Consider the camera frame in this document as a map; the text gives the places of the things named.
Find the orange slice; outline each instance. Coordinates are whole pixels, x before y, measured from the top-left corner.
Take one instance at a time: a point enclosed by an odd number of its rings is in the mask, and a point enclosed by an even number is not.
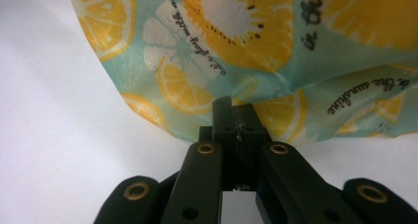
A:
[[[293,0],[181,0],[192,24],[227,63],[280,69],[293,45]]]
[[[322,22],[356,42],[403,50],[417,46],[417,0],[322,0],[322,3]]]
[[[254,108],[273,139],[291,142],[305,123],[306,104],[303,91],[298,90],[287,98],[254,104]]]
[[[373,112],[375,109],[376,104],[371,103],[370,105],[367,105],[366,107],[357,110],[349,119],[347,119],[347,121],[345,121],[341,125],[341,127],[335,132],[335,134],[346,135],[357,132],[359,130],[358,121],[370,112]]]
[[[167,130],[163,113],[154,104],[136,94],[126,93],[121,94],[121,96],[134,112],[154,123],[159,128]]]
[[[376,112],[383,118],[395,123],[402,109],[404,98],[405,94],[403,93],[389,100],[378,100]]]
[[[185,113],[211,111],[212,95],[194,84],[191,77],[171,62],[166,63],[164,58],[157,70],[159,88],[170,105]]]
[[[117,56],[130,44],[135,30],[135,0],[71,1],[100,61]]]

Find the white surface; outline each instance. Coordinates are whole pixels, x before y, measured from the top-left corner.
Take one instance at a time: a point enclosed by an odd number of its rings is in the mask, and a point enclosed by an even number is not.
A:
[[[337,187],[369,178],[417,208],[417,140],[332,139],[300,151]],[[69,0],[0,0],[0,223],[92,223],[118,183],[164,179],[187,146],[124,104]],[[225,199],[224,223],[260,221],[251,194]]]

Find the yellow citrus print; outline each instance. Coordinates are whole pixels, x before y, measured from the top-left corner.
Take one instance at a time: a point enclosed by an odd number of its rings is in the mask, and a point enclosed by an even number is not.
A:
[[[360,44],[416,48],[417,0],[322,0],[322,23]]]
[[[192,24],[227,63],[279,70],[292,52],[293,0],[181,0]]]
[[[174,108],[185,113],[206,113],[212,108],[212,95],[195,85],[180,68],[163,58],[157,70],[158,86],[164,98]]]
[[[135,0],[71,1],[100,61],[117,56],[130,44],[135,30]]]
[[[126,93],[121,94],[121,96],[134,112],[138,113],[148,121],[154,123],[159,128],[167,130],[163,113],[155,105],[136,94]]]
[[[344,135],[355,133],[359,130],[357,121],[361,119],[366,114],[373,112],[376,109],[376,103],[372,103],[362,109],[359,109],[354,115],[352,115],[341,127],[335,132],[337,135]]]
[[[176,9],[183,15],[184,10],[180,3],[176,4]],[[194,74],[194,82],[205,86],[219,73],[209,67],[207,57],[195,53],[196,49],[190,42],[190,38],[173,20],[174,13],[172,3],[167,0],[156,10],[156,18],[152,17],[145,22],[143,31],[146,42],[145,65],[149,70],[156,70],[162,59],[170,61],[182,70]],[[188,20],[184,18],[183,21],[188,26],[188,31],[195,34],[195,29],[191,27]],[[199,45],[208,48],[203,40],[199,41]]]
[[[386,133],[382,133],[382,132],[374,132],[374,133],[370,134],[368,137],[371,137],[371,138],[391,138],[390,135],[388,135]]]
[[[305,94],[298,90],[295,94],[254,104],[261,123],[274,139],[291,142],[302,130],[307,103]]]
[[[231,78],[233,84],[240,88],[233,99],[236,103],[242,101],[239,104],[243,104],[244,101],[250,99],[256,92],[257,86],[260,84],[258,78],[254,77],[253,74],[236,74]]]
[[[403,70],[405,72],[410,72],[410,73],[414,73],[414,74],[418,75],[418,68],[417,67],[412,67],[412,66],[403,65],[403,64],[390,64],[390,66],[392,66],[394,68],[398,68],[398,69]]]
[[[383,118],[395,123],[401,112],[404,98],[405,94],[402,93],[389,100],[378,100],[376,102],[376,112]]]

